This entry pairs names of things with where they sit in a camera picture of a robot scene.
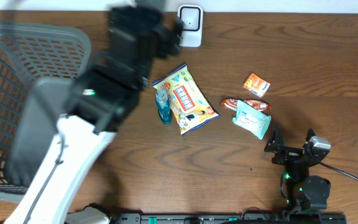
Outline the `teal wet wipes pack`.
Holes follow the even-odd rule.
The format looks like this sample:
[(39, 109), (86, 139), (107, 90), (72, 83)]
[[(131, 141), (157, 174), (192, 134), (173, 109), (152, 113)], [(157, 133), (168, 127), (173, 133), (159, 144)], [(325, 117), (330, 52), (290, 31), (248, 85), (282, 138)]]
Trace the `teal wet wipes pack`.
[(270, 115), (266, 115), (254, 109), (243, 101), (238, 101), (236, 116), (233, 117), (232, 122), (250, 131), (253, 135), (262, 140), (269, 128), (271, 120)]

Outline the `red candy bar wrapper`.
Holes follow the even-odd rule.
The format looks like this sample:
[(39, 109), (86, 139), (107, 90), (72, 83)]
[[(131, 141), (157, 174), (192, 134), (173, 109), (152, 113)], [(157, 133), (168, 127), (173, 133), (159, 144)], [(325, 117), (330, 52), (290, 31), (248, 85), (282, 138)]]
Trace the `red candy bar wrapper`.
[[(232, 98), (225, 99), (221, 103), (221, 107), (236, 111), (238, 101), (239, 100), (232, 99)], [(247, 105), (253, 107), (253, 109), (258, 111), (266, 111), (271, 109), (271, 106), (268, 103), (259, 100), (244, 100), (244, 103), (246, 103)]]

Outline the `small orange sachet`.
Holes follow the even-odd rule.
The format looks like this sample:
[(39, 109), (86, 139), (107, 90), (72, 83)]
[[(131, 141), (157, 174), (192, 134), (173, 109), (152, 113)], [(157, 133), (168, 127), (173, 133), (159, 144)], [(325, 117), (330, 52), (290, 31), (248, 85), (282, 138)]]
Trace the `small orange sachet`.
[(270, 87), (270, 83), (260, 78), (258, 75), (251, 73), (244, 82), (243, 87), (259, 98), (262, 98)]

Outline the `blue liquid bottle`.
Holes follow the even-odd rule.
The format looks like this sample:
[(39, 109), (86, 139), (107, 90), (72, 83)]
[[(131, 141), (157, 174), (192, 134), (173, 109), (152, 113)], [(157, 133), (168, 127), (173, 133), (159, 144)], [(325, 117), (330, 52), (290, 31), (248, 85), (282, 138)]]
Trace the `blue liquid bottle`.
[(170, 124), (172, 122), (172, 113), (167, 92), (165, 90), (157, 90), (155, 94), (155, 102), (162, 123)]

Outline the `yellow snack bag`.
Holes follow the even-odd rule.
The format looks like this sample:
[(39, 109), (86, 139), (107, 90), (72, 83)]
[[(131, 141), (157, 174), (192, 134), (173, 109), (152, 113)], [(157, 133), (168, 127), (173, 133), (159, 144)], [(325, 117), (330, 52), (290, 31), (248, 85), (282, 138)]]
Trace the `yellow snack bag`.
[(167, 92), (170, 109), (177, 120), (181, 135), (219, 118), (219, 114), (204, 97), (185, 63), (166, 77), (153, 82), (152, 86)]

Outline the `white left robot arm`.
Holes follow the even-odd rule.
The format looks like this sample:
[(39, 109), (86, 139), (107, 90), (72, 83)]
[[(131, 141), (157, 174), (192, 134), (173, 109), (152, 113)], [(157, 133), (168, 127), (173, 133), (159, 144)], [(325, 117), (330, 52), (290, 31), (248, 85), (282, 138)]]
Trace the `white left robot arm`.
[(108, 12), (109, 47), (76, 78), (56, 135), (8, 223), (63, 223), (95, 160), (139, 104), (155, 58), (180, 53), (183, 21), (166, 27), (164, 3), (140, 1)]

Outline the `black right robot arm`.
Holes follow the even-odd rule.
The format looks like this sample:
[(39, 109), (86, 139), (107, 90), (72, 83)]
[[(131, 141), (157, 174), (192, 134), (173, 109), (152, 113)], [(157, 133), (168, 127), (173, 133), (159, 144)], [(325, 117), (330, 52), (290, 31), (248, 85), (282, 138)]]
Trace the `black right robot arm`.
[(309, 168), (319, 164), (330, 150), (329, 141), (315, 135), (312, 129), (307, 131), (301, 148), (287, 146), (280, 127), (273, 129), (264, 151), (274, 154), (273, 164), (284, 166), (280, 193), (287, 200), (289, 215), (327, 209), (331, 183), (318, 175), (310, 175)]

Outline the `white barcode scanner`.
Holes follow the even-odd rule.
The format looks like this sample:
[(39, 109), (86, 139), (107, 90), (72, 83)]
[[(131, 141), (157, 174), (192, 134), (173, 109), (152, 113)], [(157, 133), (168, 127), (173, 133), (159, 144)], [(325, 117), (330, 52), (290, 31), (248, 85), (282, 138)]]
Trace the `white barcode scanner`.
[(183, 4), (178, 8), (177, 14), (183, 21), (181, 47), (200, 47), (203, 33), (204, 10), (197, 5)]

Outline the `grey plastic basket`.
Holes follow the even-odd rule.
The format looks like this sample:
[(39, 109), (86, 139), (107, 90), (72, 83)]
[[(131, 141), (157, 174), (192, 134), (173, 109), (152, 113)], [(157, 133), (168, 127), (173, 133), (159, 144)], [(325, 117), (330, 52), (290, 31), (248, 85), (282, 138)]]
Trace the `grey plastic basket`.
[(74, 27), (0, 22), (0, 200), (22, 200), (55, 134), (55, 119), (34, 93), (61, 114), (91, 50)]

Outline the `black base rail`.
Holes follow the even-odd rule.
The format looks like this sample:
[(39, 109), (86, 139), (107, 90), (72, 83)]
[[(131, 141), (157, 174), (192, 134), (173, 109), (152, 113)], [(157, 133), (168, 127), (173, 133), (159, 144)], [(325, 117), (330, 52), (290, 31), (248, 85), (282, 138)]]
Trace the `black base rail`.
[(251, 207), (241, 214), (112, 214), (92, 203), (82, 210), (69, 213), (64, 224), (220, 224), (220, 223), (323, 223), (346, 224), (344, 215), (267, 213)]

